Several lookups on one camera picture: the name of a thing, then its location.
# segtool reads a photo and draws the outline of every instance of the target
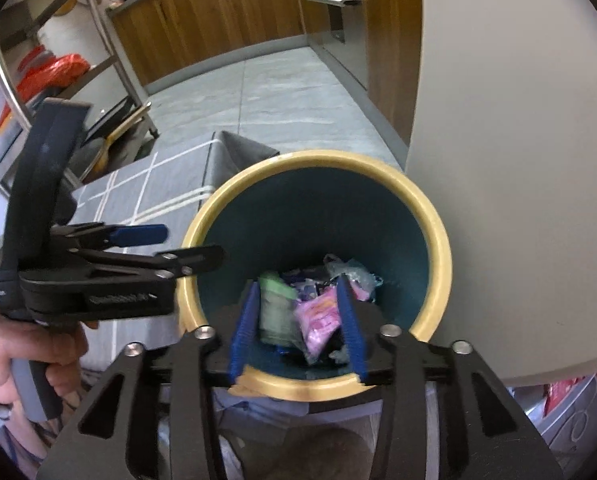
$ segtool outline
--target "red plastic bag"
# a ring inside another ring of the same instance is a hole
[[[67,54],[39,68],[31,69],[16,85],[21,101],[26,103],[48,86],[67,88],[90,69],[90,64],[80,54]],[[10,113],[5,104],[0,116],[0,127]]]
[[[27,53],[27,55],[23,59],[21,59],[21,62],[19,63],[16,71],[19,73],[24,73],[25,70],[29,67],[29,65],[31,65],[32,62],[34,62],[36,57],[42,54],[43,52],[45,52],[45,45],[37,45],[34,48],[32,48]]]

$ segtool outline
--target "metal rack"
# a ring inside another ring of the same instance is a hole
[[[23,2],[29,2],[31,0],[8,0],[3,10],[11,9],[17,4]],[[144,106],[144,103],[141,97],[138,94],[138,91],[132,84],[128,73],[125,70],[125,67],[120,62],[118,57],[117,51],[114,47],[114,43],[112,43],[112,38],[105,27],[104,21],[101,18],[101,14],[99,12],[98,6],[96,5],[96,0],[86,0],[87,4],[90,9],[90,13],[92,15],[92,19],[94,24],[96,25],[96,30],[102,40],[102,43],[109,54],[109,57],[105,59],[103,62],[99,63],[91,67],[91,69],[86,72],[79,80],[77,80],[72,86],[66,88],[59,94],[58,97],[63,99],[70,99],[72,98],[77,92],[83,89],[87,84],[93,81],[98,75],[100,75],[104,70],[114,67],[118,78],[120,79],[121,83],[123,84],[124,88],[128,92],[128,95],[134,102],[134,105],[137,109],[143,110],[141,117],[139,120],[147,126],[147,129],[150,131],[152,136],[156,139],[158,137],[158,131],[152,122],[152,119],[147,115],[147,111],[149,110],[149,106]],[[11,48],[22,41],[35,38],[38,30],[50,19],[56,10],[58,10],[67,0],[44,0],[42,4],[42,9],[37,10],[36,12],[32,13],[32,20],[31,22],[25,26],[21,30],[15,30],[10,32],[6,35],[4,45],[6,48]],[[7,65],[5,62],[5,57],[3,56],[2,51],[2,44],[0,42],[0,89],[5,97],[5,101],[10,107],[12,111],[12,119],[16,120],[22,128],[22,132],[18,135],[16,140],[12,143],[11,147],[9,147],[8,151],[5,153],[5,156],[0,161],[0,193],[4,196],[9,197],[9,191],[7,186],[3,185],[3,181],[5,177],[12,171],[15,167],[19,155],[22,152],[22,147],[27,140],[27,135],[29,133],[30,128],[32,127],[32,123],[34,122],[34,117],[32,116],[31,111],[26,106],[25,102],[22,101],[21,97],[19,96],[18,92],[16,91],[16,86],[13,84],[12,79],[10,78]],[[72,173],[71,171],[67,170],[66,174],[64,175],[65,180],[70,184],[70,186],[74,189],[80,187],[82,183],[79,179]]]

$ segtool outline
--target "blue gripper pad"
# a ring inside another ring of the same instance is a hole
[[[245,297],[236,330],[232,336],[229,353],[229,376],[232,383],[243,373],[247,355],[256,335],[258,316],[261,311],[261,286],[253,282]]]
[[[365,338],[354,314],[354,303],[356,301],[358,300],[354,296],[354,291],[347,276],[342,274],[336,280],[336,302],[341,316],[343,340],[350,355],[352,372],[357,374],[363,382],[368,376],[368,367],[365,364]]]

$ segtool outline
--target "trash can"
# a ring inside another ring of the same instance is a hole
[[[183,245],[220,244],[215,272],[179,280],[181,326],[212,323],[236,303],[246,280],[266,270],[313,266],[328,254],[355,258],[380,275],[385,321],[428,341],[450,293],[450,243],[431,202],[400,171],[373,158],[334,150],[279,155],[221,186],[192,222]],[[284,400],[334,400],[362,392],[348,368],[288,365],[256,342],[239,384]]]

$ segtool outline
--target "gray cloth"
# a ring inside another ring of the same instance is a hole
[[[205,200],[245,168],[278,152],[229,132],[195,137],[152,153],[78,190],[72,223],[162,223],[170,231],[159,245],[130,248],[130,254],[153,254],[181,247],[189,225]],[[105,321],[98,330],[86,329],[89,352],[83,367],[107,368],[127,343],[148,348],[169,345],[179,338],[178,316]]]

